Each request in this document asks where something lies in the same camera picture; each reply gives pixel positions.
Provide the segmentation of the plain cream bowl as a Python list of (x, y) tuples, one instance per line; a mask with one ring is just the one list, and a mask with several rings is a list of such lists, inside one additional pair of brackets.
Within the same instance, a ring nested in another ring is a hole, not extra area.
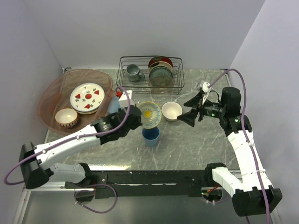
[(161, 111), (167, 121), (177, 121), (177, 117), (183, 113), (182, 107), (176, 102), (165, 103)]

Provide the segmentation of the blue plastic cup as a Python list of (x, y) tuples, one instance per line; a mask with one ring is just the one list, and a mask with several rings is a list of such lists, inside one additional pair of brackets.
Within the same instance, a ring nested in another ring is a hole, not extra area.
[(158, 127), (152, 129), (143, 129), (142, 136), (147, 147), (153, 147), (156, 145), (159, 138), (160, 131)]

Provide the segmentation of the light blue cup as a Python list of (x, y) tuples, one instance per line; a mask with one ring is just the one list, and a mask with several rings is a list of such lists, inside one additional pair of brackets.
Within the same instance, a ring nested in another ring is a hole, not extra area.
[(107, 114), (112, 114), (118, 112), (120, 109), (120, 104), (119, 104), (119, 98), (117, 96), (114, 96), (107, 109)]

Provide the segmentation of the cream white bear plate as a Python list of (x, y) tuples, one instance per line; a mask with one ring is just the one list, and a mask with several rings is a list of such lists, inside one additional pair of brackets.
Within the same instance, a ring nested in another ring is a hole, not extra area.
[(80, 111), (76, 111), (76, 112), (79, 113), (79, 114), (82, 114), (82, 115), (88, 115), (88, 114), (96, 113), (96, 111), (97, 111), (97, 109), (92, 110), (92, 111), (87, 111), (87, 112), (80, 112)]

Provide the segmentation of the blue bottom plate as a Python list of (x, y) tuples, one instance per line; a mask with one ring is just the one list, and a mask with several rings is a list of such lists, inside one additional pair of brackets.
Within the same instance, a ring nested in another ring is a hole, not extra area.
[(80, 112), (98, 109), (105, 97), (104, 89), (95, 83), (77, 86), (70, 95), (71, 107)]

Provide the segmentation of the white bowl blue dashes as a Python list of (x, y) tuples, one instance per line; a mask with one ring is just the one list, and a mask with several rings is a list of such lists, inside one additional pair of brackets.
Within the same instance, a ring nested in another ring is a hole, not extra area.
[(78, 113), (71, 108), (65, 108), (56, 113), (55, 120), (62, 127), (72, 127), (78, 121)]

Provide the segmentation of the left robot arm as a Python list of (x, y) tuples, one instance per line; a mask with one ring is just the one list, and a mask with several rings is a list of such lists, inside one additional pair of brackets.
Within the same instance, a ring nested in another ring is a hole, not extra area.
[(127, 136), (130, 130), (141, 126), (141, 114), (138, 107), (131, 105), (50, 143), (25, 143), (21, 147), (19, 160), (24, 161), (20, 167), (26, 188), (36, 189), (51, 179), (77, 183), (83, 188), (89, 187), (93, 176), (87, 164), (66, 165), (59, 164), (59, 160), (88, 147)]

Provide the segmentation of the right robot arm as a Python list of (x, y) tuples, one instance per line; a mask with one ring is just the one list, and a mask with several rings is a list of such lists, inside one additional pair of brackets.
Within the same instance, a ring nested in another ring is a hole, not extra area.
[(211, 102), (207, 99), (210, 90), (199, 87), (198, 94), (184, 103), (191, 110), (178, 116), (178, 120), (190, 126), (204, 116), (219, 119), (220, 126), (233, 147), (241, 179), (236, 178), (220, 163), (206, 166), (204, 180), (207, 185), (219, 184), (232, 197), (236, 214), (240, 217), (269, 215), (282, 199), (282, 192), (274, 188), (258, 157), (253, 140), (253, 131), (247, 116), (241, 114), (239, 89), (225, 87), (221, 99)]

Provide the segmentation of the pink transparent plastic bin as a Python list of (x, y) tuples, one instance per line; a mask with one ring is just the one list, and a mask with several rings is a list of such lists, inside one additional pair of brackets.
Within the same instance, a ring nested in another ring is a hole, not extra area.
[[(72, 91), (85, 83), (95, 83), (103, 88), (103, 102), (95, 112), (79, 115), (78, 122), (73, 127), (60, 126), (55, 120), (56, 113), (62, 109), (71, 108), (70, 96)], [(37, 108), (38, 118), (44, 126), (58, 134), (69, 135), (74, 133), (99, 117), (106, 115), (109, 103), (115, 93), (113, 85), (113, 79), (104, 72), (89, 69), (70, 70), (57, 78), (44, 92)]]

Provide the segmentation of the clear glass plate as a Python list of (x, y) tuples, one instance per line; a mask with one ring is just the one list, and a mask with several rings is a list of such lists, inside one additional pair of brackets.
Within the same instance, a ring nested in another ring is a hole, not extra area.
[(149, 87), (152, 92), (165, 91), (168, 88), (174, 87), (174, 82), (168, 75), (150, 75), (149, 76)]

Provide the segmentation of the grey-green ceramic mug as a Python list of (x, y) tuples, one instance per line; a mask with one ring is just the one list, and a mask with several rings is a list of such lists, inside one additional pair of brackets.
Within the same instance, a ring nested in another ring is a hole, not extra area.
[(140, 68), (136, 64), (130, 64), (126, 67), (125, 70), (126, 77), (131, 82), (138, 82), (143, 80), (145, 75), (141, 73)]

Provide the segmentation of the cream yellow plate in rack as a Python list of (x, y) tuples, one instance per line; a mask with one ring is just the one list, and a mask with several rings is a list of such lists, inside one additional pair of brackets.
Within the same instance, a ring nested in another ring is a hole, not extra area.
[(149, 72), (151, 72), (154, 68), (158, 68), (158, 67), (164, 67), (164, 68), (167, 68), (168, 70), (170, 70), (171, 72), (173, 71), (173, 68), (169, 63), (167, 63), (167, 62), (156, 62), (156, 63), (153, 63), (149, 67)]

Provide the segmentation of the red floral plate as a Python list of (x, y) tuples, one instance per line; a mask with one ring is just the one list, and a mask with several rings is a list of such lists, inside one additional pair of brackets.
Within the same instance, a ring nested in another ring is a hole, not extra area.
[(173, 63), (172, 63), (171, 59), (168, 57), (165, 57), (165, 56), (153, 57), (148, 63), (148, 68), (157, 66), (159, 63), (168, 64), (171, 68), (173, 68)]

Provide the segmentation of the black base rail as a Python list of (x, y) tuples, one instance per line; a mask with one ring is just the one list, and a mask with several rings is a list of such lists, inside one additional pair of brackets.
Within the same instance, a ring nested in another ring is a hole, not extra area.
[(95, 199), (129, 196), (201, 197), (218, 184), (204, 170), (92, 171), (85, 183), (66, 182), (66, 189), (91, 190)]

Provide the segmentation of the aluminium frame rail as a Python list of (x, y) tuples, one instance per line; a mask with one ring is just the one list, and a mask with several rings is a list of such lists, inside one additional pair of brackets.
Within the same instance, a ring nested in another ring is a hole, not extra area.
[(208, 164), (204, 170), (136, 170), (92, 171), (87, 164), (57, 164), (49, 169), (24, 168), (26, 189), (36, 189), (48, 182), (63, 182), (75, 191), (75, 202), (86, 205), (93, 199), (129, 196), (202, 197), (218, 203), (224, 193), (232, 198), (233, 208), (240, 217), (272, 212), (282, 199), (280, 189), (266, 183), (246, 183), (238, 179), (222, 163)]

